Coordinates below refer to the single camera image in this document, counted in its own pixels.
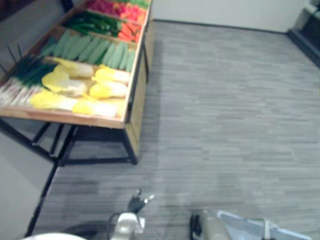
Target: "wooden produce bin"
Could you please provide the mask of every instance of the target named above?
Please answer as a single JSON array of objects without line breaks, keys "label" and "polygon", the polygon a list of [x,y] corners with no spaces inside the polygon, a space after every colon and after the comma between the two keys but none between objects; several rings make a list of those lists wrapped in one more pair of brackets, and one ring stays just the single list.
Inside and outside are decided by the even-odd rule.
[{"label": "wooden produce bin", "polygon": [[[28,140],[26,138],[23,138],[18,133],[14,132],[15,129],[12,129],[3,121],[2,124],[0,122],[0,128],[2,128],[2,131],[4,131],[5,133],[7,132],[9,136],[17,139],[20,142],[22,140],[22,143],[24,143],[24,145],[27,145],[27,147],[31,148],[33,151],[46,157],[47,159],[50,159],[52,161],[58,161],[61,165],[83,163],[91,164],[105,162],[131,162],[133,164],[137,164],[139,154],[139,141],[145,104],[146,84],[152,65],[153,50],[155,43],[154,24],[152,20],[149,20],[151,14],[151,5],[152,2],[150,2],[149,8],[147,9],[147,15],[145,17],[144,24],[141,26],[141,34],[139,37],[139,41],[137,43],[128,43],[128,48],[135,50],[135,56],[132,70],[129,74],[127,82],[127,94],[125,95],[125,98],[112,98],[108,99],[107,101],[108,103],[112,103],[115,106],[117,106],[118,114],[115,117],[79,114],[56,109],[36,109],[31,106],[5,105],[0,108],[0,116],[2,117],[45,121],[47,122],[47,124],[71,124],[73,126],[72,129],[74,132],[69,132],[67,139],[64,142],[65,145],[63,145],[62,147],[62,150],[64,152],[60,152],[57,156],[53,156],[52,151],[44,152],[41,149],[35,148],[35,146],[37,146],[38,144],[37,142],[35,142],[35,139]],[[39,41],[25,53],[25,55],[32,54],[37,56],[40,52],[41,47],[44,46],[44,44],[48,41],[50,37],[59,39],[66,30],[66,28],[62,26],[63,23],[70,19],[74,14],[79,13],[83,10],[84,5],[75,6],[73,9],[71,9],[61,20],[58,21],[56,25],[54,25],[47,33],[45,33],[43,37],[41,37]],[[70,32],[72,35],[81,35],[81,33],[76,32],[74,30],[70,30]],[[121,40],[119,40],[116,37],[106,36],[98,33],[89,32],[89,35],[101,37],[115,44],[121,42]],[[0,86],[2,86],[8,79],[10,79],[10,75],[12,72],[13,70],[11,70],[9,74],[7,74],[2,79],[2,81],[0,82]],[[75,135],[76,129],[81,126],[99,127],[103,128],[104,130],[110,131],[113,136],[116,136],[116,140],[120,140],[120,142],[123,142],[123,145],[128,153],[128,157],[119,159],[103,159],[102,161],[77,161],[65,159],[64,153],[68,145],[72,141],[77,140],[74,139],[73,136]]]}]

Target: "vegetable display table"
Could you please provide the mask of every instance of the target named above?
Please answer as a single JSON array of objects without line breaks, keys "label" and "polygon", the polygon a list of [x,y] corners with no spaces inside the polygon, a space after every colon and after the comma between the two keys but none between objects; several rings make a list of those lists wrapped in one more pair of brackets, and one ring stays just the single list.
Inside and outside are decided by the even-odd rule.
[{"label": "vegetable display table", "polygon": [[[7,104],[2,103],[0,116],[44,121],[43,126],[33,139],[27,138],[3,120],[0,120],[0,129],[58,165],[111,162],[137,164],[146,84],[155,41],[153,22],[150,20],[152,1],[144,3],[147,5],[144,10],[135,7],[140,14],[139,22],[130,19],[130,12],[117,16],[88,9],[92,2],[85,1],[73,7],[24,56],[21,56],[28,64],[28,58],[42,56],[40,60],[48,64],[43,67],[46,72],[36,69],[32,78],[31,73],[25,70],[27,67],[24,63],[18,62],[0,82],[0,98],[6,94],[3,99],[10,99]],[[94,45],[94,41],[100,45],[84,52],[89,48],[89,44]],[[38,64],[34,60],[30,62],[29,69]],[[90,67],[92,72],[89,72],[92,76],[82,79],[84,76],[79,72],[88,74],[83,73],[86,66]],[[19,76],[20,83],[16,84],[13,76]],[[31,83],[27,81],[26,76],[32,79]],[[16,85],[11,86],[11,92],[7,93],[10,81]],[[17,88],[17,96],[11,96]],[[39,146],[39,141],[51,123],[60,124],[50,151],[47,151]],[[71,127],[63,140],[62,148],[57,152],[58,141],[63,129],[66,129],[65,124],[70,124]],[[88,127],[92,131],[100,132],[101,141],[121,142],[127,151],[127,157],[96,160],[65,158],[68,146],[71,142],[77,141],[77,132]]]}]

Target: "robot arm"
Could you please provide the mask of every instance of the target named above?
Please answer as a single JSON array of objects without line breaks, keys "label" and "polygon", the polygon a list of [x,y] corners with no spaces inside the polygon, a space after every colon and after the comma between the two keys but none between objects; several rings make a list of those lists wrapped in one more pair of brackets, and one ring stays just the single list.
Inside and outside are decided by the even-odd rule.
[{"label": "robot arm", "polygon": [[145,199],[141,199],[141,190],[138,189],[136,194],[131,198],[127,211],[120,214],[110,240],[130,240],[134,233],[142,234],[145,229],[146,220],[139,217],[138,213],[154,198],[155,195],[153,194]]}]

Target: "black baseboard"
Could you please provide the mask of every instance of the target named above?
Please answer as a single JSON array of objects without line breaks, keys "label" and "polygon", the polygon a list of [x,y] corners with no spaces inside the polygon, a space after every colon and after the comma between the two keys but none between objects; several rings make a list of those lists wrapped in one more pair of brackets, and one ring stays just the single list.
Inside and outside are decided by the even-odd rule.
[{"label": "black baseboard", "polygon": [[313,46],[306,37],[296,29],[290,29],[286,35],[318,68],[320,68],[320,51]]},{"label": "black baseboard", "polygon": [[188,21],[175,21],[175,20],[164,20],[164,19],[153,19],[155,22],[160,23],[171,23],[171,24],[184,24],[184,25],[198,25],[198,26],[205,26],[205,27],[217,27],[217,28],[228,28],[228,29],[240,29],[240,30],[249,30],[249,31],[257,31],[257,32],[265,32],[271,34],[284,34],[283,32],[279,31],[271,31],[271,30],[262,30],[256,28],[248,28],[248,27],[240,27],[240,26],[228,26],[228,25],[217,25],[217,24],[210,24],[210,23],[198,23],[198,22],[188,22]]}]

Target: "green zucchini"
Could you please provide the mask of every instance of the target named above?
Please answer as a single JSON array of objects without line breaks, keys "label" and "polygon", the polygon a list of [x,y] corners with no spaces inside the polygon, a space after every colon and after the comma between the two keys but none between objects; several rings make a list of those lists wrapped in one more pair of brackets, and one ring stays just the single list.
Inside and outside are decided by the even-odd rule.
[{"label": "green zucchini", "polygon": [[86,62],[88,64],[95,64],[99,57],[108,49],[109,45],[110,42],[108,40],[104,40],[103,42],[99,43]]},{"label": "green zucchini", "polygon": [[125,44],[124,54],[122,56],[122,59],[121,59],[120,65],[119,65],[120,70],[126,69],[128,56],[129,56],[128,44]]},{"label": "green zucchini", "polygon": [[112,69],[118,69],[119,68],[121,59],[122,59],[122,57],[124,56],[124,53],[125,53],[125,49],[126,49],[126,43],[124,43],[123,41],[120,42],[118,44],[118,46],[116,47],[115,52],[114,52],[114,54],[112,56],[112,61],[111,61],[111,64],[110,64],[110,68],[112,68]]},{"label": "green zucchini", "polygon": [[129,53],[128,61],[127,61],[126,66],[125,66],[125,70],[127,72],[131,72],[131,70],[132,70],[132,66],[134,65],[135,55],[136,55],[136,52],[134,50],[132,50]]},{"label": "green zucchini", "polygon": [[93,38],[93,40],[89,43],[89,45],[86,47],[86,49],[84,49],[80,55],[78,60],[80,62],[84,62],[86,61],[90,55],[92,54],[92,51],[98,46],[98,44],[101,42],[101,38],[100,37],[95,37]]},{"label": "green zucchini", "polygon": [[64,47],[63,47],[63,52],[61,54],[62,58],[66,58],[71,47],[74,45],[74,43],[80,38],[80,35],[74,35],[68,38],[66,41]]},{"label": "green zucchini", "polygon": [[66,30],[62,37],[60,37],[58,43],[56,44],[54,50],[53,50],[53,56],[54,57],[60,57],[63,50],[64,50],[64,46],[66,44],[66,41],[68,40],[70,36],[70,31],[69,30]]},{"label": "green zucchini", "polygon": [[90,36],[80,37],[75,43],[71,46],[66,59],[75,60],[80,53],[90,44],[92,38]]},{"label": "green zucchini", "polygon": [[108,51],[106,51],[105,55],[103,56],[102,64],[104,64],[104,65],[108,64],[108,61],[110,60],[110,58],[114,54],[115,50],[116,50],[116,45],[114,43],[111,43],[111,45],[108,48]]},{"label": "green zucchini", "polygon": [[57,45],[57,44],[54,43],[54,44],[48,46],[47,48],[43,49],[43,50],[41,51],[41,53],[40,53],[40,56],[41,56],[41,57],[45,57],[45,56],[51,55],[51,54],[54,52],[56,45]]}]

